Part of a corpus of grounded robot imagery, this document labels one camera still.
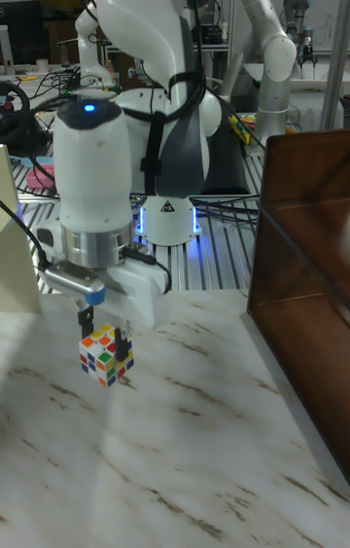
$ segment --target steering wheel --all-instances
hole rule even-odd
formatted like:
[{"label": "steering wheel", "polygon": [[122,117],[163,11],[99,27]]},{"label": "steering wheel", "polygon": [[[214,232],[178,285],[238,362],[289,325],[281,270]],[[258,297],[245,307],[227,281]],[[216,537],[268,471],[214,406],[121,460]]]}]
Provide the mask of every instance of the steering wheel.
[{"label": "steering wheel", "polygon": [[[14,94],[21,102],[19,110],[14,109]],[[30,102],[25,92],[10,82],[0,82],[0,97],[6,97],[0,105],[0,144],[13,144],[29,126]]]}]

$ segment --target pink object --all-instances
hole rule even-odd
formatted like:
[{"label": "pink object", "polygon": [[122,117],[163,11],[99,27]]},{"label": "pink object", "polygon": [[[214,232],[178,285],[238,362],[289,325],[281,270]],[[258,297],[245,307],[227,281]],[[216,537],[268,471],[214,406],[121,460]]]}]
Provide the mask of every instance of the pink object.
[{"label": "pink object", "polygon": [[[44,170],[49,172],[50,175],[54,177],[54,171],[53,171],[53,165],[52,164],[42,164]],[[39,168],[32,168],[29,170],[27,176],[26,176],[26,182],[29,188],[50,188],[53,185],[53,182],[49,177],[44,175],[42,172],[40,172]]]}]

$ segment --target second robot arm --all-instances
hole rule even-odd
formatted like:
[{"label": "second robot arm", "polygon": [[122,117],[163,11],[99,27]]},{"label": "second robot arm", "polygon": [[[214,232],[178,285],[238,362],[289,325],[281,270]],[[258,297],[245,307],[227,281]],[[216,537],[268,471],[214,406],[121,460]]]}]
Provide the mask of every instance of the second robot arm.
[{"label": "second robot arm", "polygon": [[255,135],[264,144],[285,133],[290,84],[297,50],[284,32],[271,0],[242,0],[262,50],[263,76]]}]

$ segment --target silver metal ring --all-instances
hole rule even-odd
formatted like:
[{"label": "silver metal ring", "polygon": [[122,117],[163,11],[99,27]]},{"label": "silver metal ring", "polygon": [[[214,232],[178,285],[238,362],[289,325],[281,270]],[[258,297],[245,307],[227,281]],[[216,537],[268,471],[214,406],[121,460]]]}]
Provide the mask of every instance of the silver metal ring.
[{"label": "silver metal ring", "polygon": [[73,232],[62,227],[67,259],[75,265],[98,269],[117,265],[122,250],[132,243],[131,224],[105,233]]}]

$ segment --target blue light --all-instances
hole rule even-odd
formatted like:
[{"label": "blue light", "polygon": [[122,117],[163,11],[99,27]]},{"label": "blue light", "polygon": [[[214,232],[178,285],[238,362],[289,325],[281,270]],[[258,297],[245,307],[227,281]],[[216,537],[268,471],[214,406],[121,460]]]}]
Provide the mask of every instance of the blue light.
[{"label": "blue light", "polygon": [[140,222],[136,226],[136,232],[139,233],[140,235],[142,235],[144,231],[144,213],[145,213],[145,210],[143,207],[141,207],[140,217],[139,217]]},{"label": "blue light", "polygon": [[192,219],[193,219],[193,234],[194,235],[197,235],[198,233],[201,232],[201,228],[200,228],[200,225],[197,222],[197,216],[196,215],[197,215],[196,207],[193,207]]}]

